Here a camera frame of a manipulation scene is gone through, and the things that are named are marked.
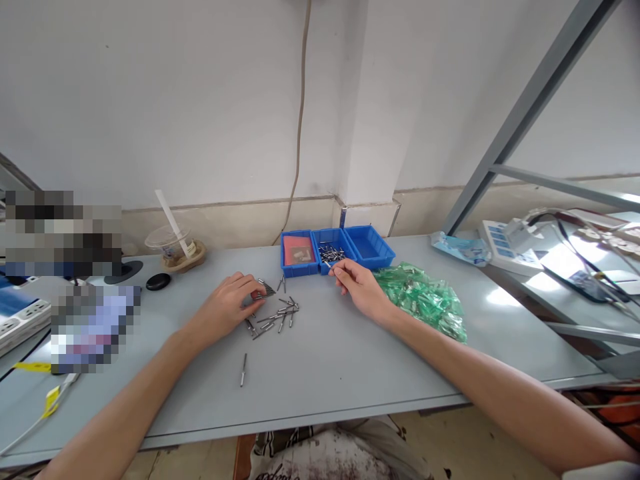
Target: blue plastic bin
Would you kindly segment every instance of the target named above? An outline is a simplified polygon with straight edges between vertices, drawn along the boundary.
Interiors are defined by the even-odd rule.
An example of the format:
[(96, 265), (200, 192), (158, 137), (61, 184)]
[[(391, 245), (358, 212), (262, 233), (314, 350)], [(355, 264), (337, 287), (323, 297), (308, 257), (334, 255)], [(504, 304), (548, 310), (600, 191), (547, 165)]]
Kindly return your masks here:
[(395, 258), (393, 250), (372, 226), (349, 227), (344, 232), (355, 250), (357, 262), (363, 267), (371, 270), (388, 267)]
[[(332, 245), (336, 250), (344, 250), (346, 258), (350, 258), (351, 260), (357, 261), (358, 257), (356, 256), (353, 247), (351, 246), (351, 242), (349, 242), (345, 232), (342, 229), (324, 229), (324, 230), (314, 230), (313, 237), (316, 245), (316, 258), (318, 260), (318, 265), (320, 265), (320, 275), (328, 275), (329, 267), (326, 263), (323, 263), (320, 257), (320, 246), (328, 246)], [(329, 262), (330, 265), (334, 265), (336, 262)]]
[[(301, 263), (300, 265), (285, 265), (285, 242), (284, 237), (308, 237), (311, 239), (311, 251), (315, 256), (315, 261), (311, 263)], [(316, 275), (318, 273), (318, 247), (311, 230), (294, 230), (282, 232), (280, 234), (280, 267), (285, 274), (285, 278), (303, 277), (304, 275)]]

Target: hand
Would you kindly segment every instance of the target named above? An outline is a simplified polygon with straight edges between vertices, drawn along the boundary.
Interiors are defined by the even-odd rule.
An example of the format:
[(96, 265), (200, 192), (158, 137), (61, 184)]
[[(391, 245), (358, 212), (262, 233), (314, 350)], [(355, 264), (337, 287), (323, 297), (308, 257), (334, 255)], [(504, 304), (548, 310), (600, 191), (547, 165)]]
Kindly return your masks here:
[(210, 347), (264, 304), (265, 300), (259, 299), (246, 308), (242, 307), (247, 295), (255, 298), (259, 293), (267, 294), (264, 285), (258, 283), (253, 275), (236, 272), (225, 278), (210, 294), (183, 331), (201, 349)]
[(358, 265), (350, 259), (340, 260), (329, 271), (336, 277), (336, 286), (342, 288), (342, 295), (347, 292), (358, 310), (368, 316), (378, 325), (386, 328), (397, 307), (378, 285), (371, 270)]

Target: green plastic bag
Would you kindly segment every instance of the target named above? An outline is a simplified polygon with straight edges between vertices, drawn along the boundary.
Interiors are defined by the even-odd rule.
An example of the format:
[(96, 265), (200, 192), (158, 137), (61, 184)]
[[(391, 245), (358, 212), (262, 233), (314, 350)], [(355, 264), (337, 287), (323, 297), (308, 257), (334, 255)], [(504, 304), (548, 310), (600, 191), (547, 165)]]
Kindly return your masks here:
[(374, 271), (373, 276), (394, 305), (446, 336), (467, 342), (462, 304), (446, 281), (432, 279), (407, 262)]

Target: plastic bag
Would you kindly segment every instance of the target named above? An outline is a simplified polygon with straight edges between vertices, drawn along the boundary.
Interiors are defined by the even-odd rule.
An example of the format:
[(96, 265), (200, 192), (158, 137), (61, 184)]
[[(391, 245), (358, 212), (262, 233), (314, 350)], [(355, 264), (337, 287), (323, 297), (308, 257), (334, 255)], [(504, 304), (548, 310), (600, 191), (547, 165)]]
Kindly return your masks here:
[(491, 261), (491, 250), (482, 239), (464, 240), (436, 232), (431, 234), (431, 245), (476, 267), (484, 267)]
[(467, 342), (462, 304), (446, 281), (432, 279), (407, 262), (374, 271), (373, 276), (401, 310), (460, 343)]

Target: gray workbench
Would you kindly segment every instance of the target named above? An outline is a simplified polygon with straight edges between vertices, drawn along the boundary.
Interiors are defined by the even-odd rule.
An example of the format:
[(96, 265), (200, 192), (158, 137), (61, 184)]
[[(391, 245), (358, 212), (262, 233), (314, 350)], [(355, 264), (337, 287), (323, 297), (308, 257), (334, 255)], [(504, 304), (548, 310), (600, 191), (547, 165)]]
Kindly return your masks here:
[[(480, 270), (433, 249), (428, 237), (396, 237), (389, 244), (396, 263), (411, 262), (450, 282), (467, 312), (470, 346), (557, 389), (613, 380)], [(159, 270), (157, 257), (142, 259), (144, 270), (125, 284), (143, 285)], [(211, 251), (204, 265), (174, 276), (165, 290), (143, 290), (139, 324), (115, 362), (102, 373), (82, 375), (58, 412), (12, 455), (0, 459), (0, 467), (54, 456), (187, 322), (213, 288), (237, 270), (262, 277), (275, 288), (281, 276), (279, 247)], [(466, 402), (412, 350), (364, 318), (350, 298), (340, 296), (333, 278), (289, 279), (287, 294), (301, 308), (293, 328), (286, 325), (278, 335), (276, 325), (252, 341), (241, 324), (203, 352), (179, 380), (142, 448)], [(281, 296), (270, 298), (260, 314), (280, 308), (276, 298)], [(47, 347), (33, 359), (45, 358)], [(241, 389), (245, 352), (247, 376)], [(34, 422), (46, 392), (61, 381), (15, 371), (0, 383), (0, 445)]]
[[(613, 216), (628, 221), (640, 221), (640, 215), (637, 213), (618, 213)], [(568, 223), (565, 223), (565, 228), (569, 234), (577, 229), (576, 226)], [(545, 237), (544, 240), (536, 243), (535, 250), (551, 250), (559, 246), (562, 251), (566, 251), (568, 256), (574, 256), (568, 248), (560, 245), (560, 240), (551, 231), (551, 225), (543, 229), (543, 235)], [(596, 264), (600, 270), (629, 270), (627, 264), (616, 254), (597, 247), (594, 243), (583, 241), (580, 237), (574, 236), (571, 241), (580, 254)], [(630, 257), (629, 260), (640, 269), (640, 262)], [(594, 303), (584, 298), (546, 273), (539, 273), (534, 277), (524, 277), (500, 269), (493, 271), (536, 299), (566, 323), (617, 330), (625, 333), (640, 333), (640, 323), (636, 320), (610, 305)], [(640, 315), (640, 307), (632, 303), (628, 303), (628, 306)], [(639, 350), (638, 347), (611, 342), (606, 342), (606, 346), (609, 350), (618, 354)]]

